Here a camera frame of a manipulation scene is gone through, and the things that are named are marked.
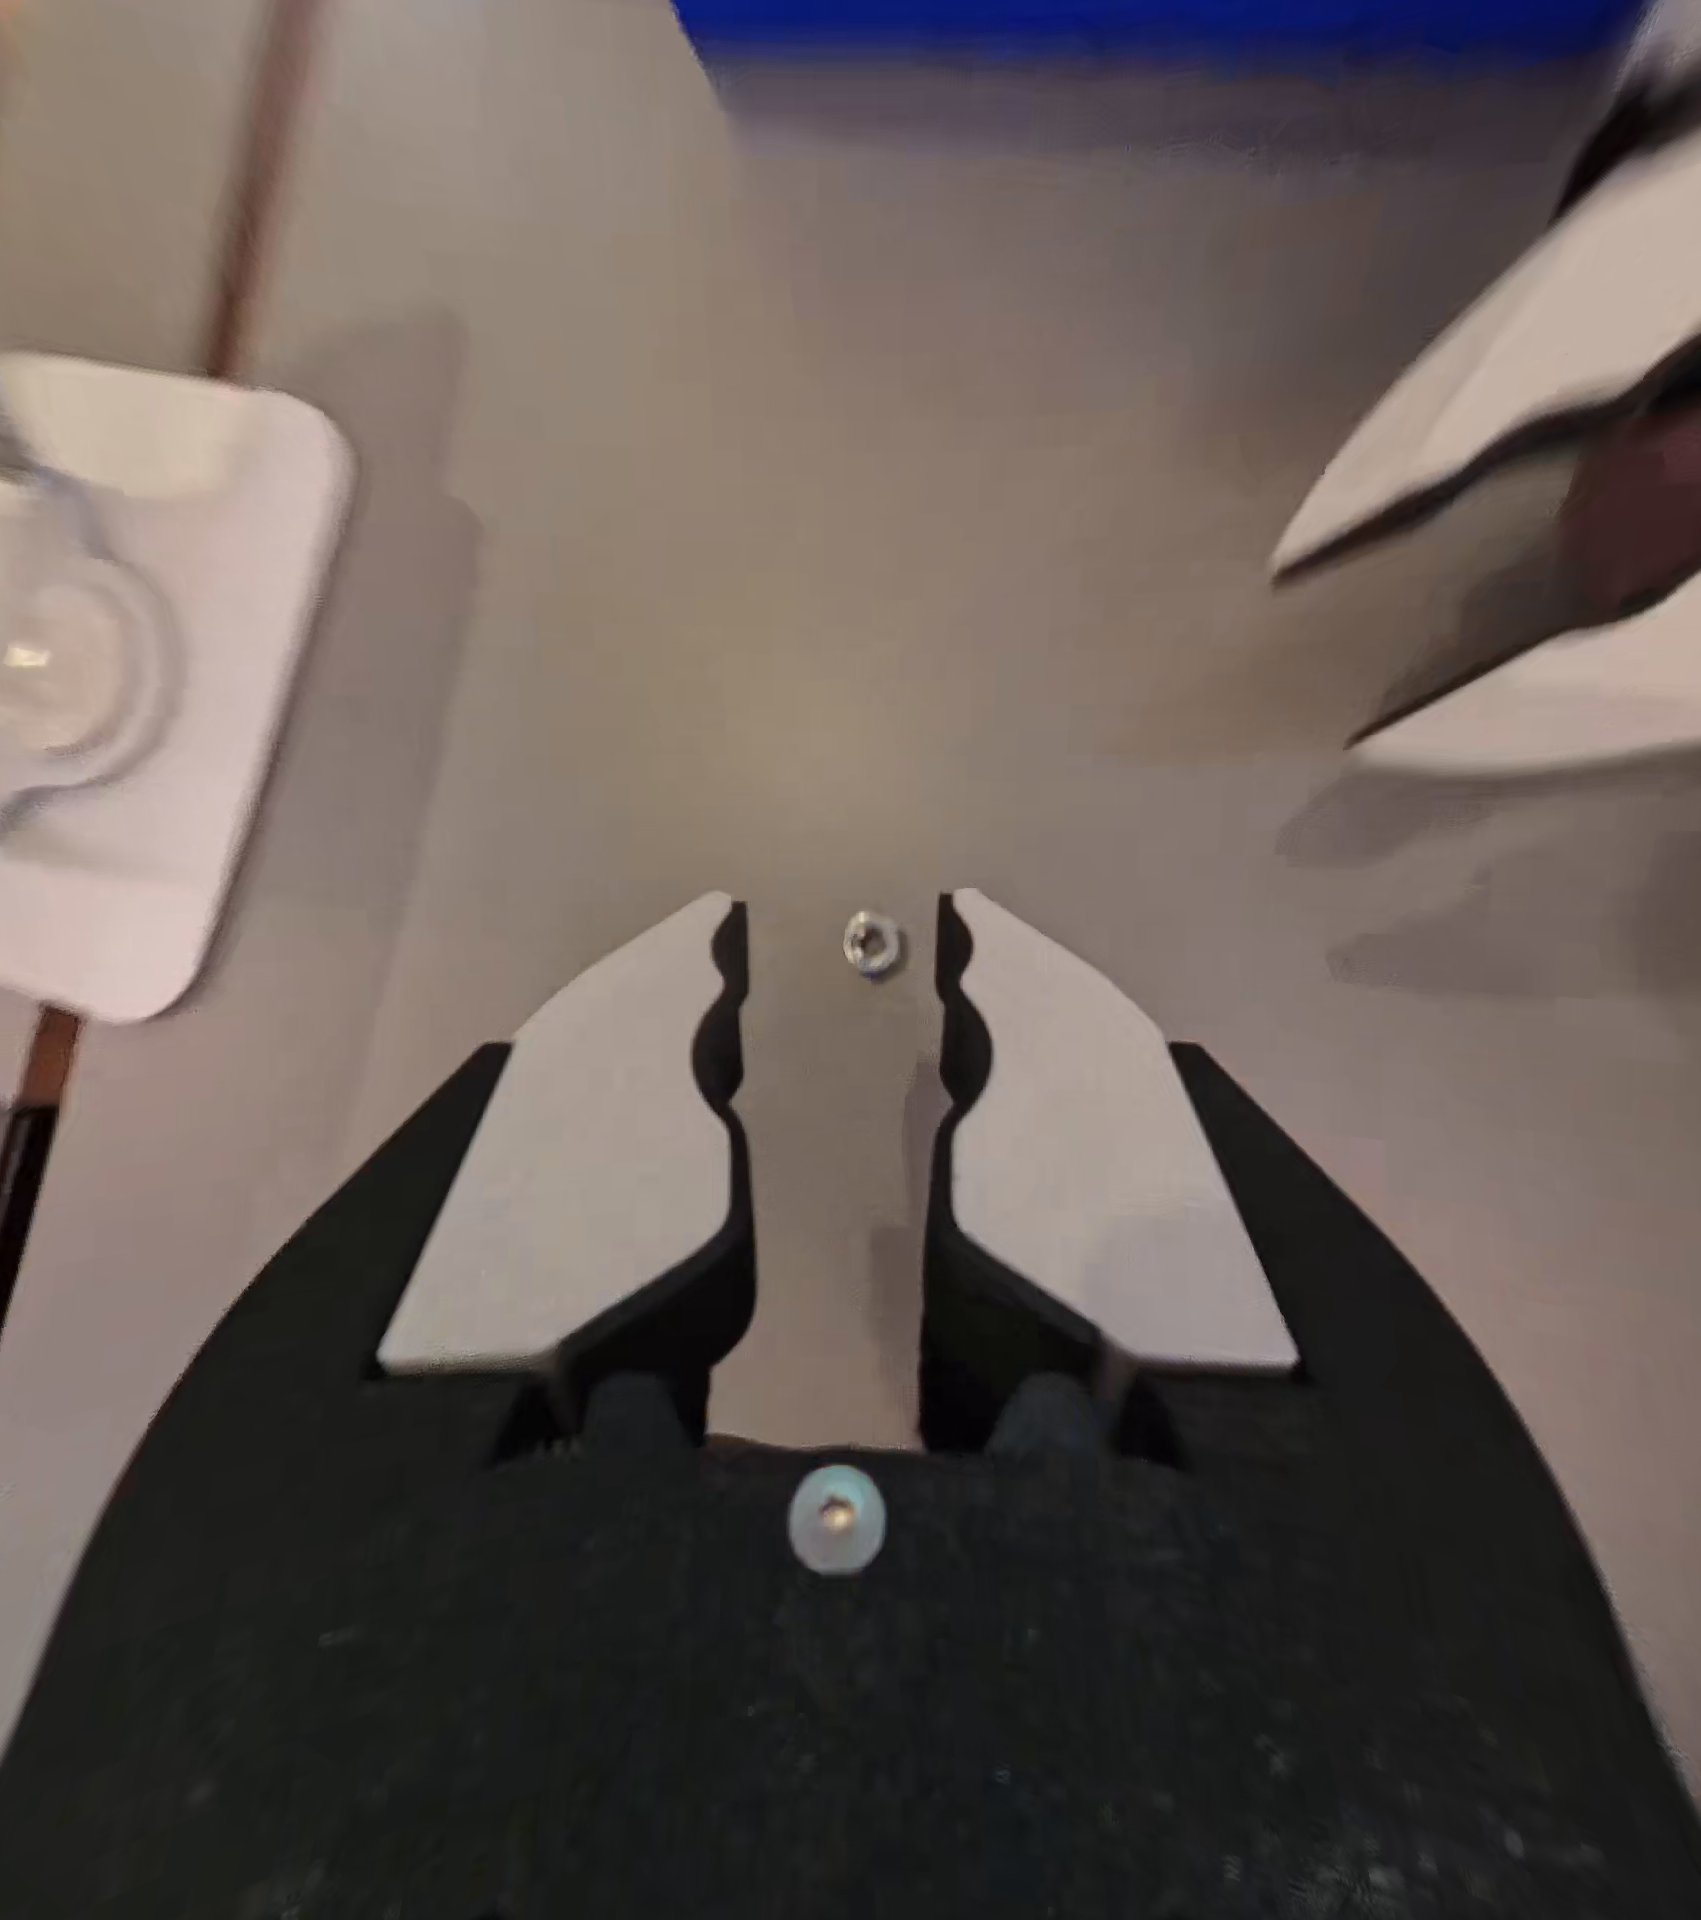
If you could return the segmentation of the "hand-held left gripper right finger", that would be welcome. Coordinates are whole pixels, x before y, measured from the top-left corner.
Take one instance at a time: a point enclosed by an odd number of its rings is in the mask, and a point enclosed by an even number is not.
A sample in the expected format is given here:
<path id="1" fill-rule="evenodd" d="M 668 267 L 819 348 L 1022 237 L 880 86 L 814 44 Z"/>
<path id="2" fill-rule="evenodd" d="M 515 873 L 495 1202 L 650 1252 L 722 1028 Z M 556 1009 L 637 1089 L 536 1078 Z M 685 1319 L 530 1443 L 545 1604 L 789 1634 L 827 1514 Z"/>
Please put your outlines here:
<path id="1" fill-rule="evenodd" d="M 949 1100 L 926 1189 L 919 1434 L 981 1451 L 1037 1377 L 1295 1379 L 1301 1353 L 1161 1024 L 981 887 L 941 896 Z"/>

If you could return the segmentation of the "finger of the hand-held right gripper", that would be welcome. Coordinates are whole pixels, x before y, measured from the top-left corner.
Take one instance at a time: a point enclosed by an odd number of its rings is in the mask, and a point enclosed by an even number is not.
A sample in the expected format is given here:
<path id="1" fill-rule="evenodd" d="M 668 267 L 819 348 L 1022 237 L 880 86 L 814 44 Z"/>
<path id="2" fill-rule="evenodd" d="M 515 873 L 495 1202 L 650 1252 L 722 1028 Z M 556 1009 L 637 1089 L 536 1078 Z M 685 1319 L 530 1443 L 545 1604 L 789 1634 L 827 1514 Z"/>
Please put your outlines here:
<path id="1" fill-rule="evenodd" d="M 1566 631 L 1391 714 L 1352 759 L 1528 780 L 1701 750 L 1701 573 L 1631 618 Z"/>
<path id="2" fill-rule="evenodd" d="M 1701 125 L 1610 172 L 1396 375 L 1297 508 L 1272 575 L 1438 511 L 1535 428 L 1603 411 L 1698 342 Z"/>

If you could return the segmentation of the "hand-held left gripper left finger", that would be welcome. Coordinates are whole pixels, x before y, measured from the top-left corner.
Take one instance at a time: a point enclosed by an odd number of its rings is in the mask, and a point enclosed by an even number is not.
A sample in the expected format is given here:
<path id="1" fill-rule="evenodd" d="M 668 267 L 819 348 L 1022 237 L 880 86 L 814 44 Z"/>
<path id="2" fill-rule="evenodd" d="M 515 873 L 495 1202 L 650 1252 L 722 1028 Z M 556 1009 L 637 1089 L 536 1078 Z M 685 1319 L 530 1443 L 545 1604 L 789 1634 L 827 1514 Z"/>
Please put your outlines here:
<path id="1" fill-rule="evenodd" d="M 650 1377 L 707 1435 L 759 1292 L 747 993 L 747 905 L 713 890 L 518 1026 L 383 1331 L 386 1376 L 528 1376 L 572 1429 L 606 1379 Z"/>

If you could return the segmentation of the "blue storage bin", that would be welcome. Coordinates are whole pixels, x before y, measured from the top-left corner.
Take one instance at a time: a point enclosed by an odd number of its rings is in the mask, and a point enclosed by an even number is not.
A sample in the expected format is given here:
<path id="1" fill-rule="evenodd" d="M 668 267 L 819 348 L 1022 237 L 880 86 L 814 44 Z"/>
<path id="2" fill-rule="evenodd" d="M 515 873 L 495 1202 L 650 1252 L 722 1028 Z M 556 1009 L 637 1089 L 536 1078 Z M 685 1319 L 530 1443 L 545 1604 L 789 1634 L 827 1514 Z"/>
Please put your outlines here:
<path id="1" fill-rule="evenodd" d="M 767 57 L 1421 59 L 1548 63 L 1614 48 L 1643 2 L 677 2 L 702 54 Z"/>

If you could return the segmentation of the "instruction board on white stand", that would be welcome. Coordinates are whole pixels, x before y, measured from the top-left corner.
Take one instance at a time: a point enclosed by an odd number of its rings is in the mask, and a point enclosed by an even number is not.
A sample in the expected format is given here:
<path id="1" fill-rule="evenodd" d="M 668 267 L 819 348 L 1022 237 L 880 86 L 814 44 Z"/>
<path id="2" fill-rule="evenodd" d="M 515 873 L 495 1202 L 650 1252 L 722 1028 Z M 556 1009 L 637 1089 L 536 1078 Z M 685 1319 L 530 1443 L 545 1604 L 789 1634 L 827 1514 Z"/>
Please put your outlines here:
<path id="1" fill-rule="evenodd" d="M 269 8 L 212 363 L 0 346 L 0 993 L 87 1024 L 199 977 L 350 506 L 335 419 L 234 374 L 315 21 Z"/>

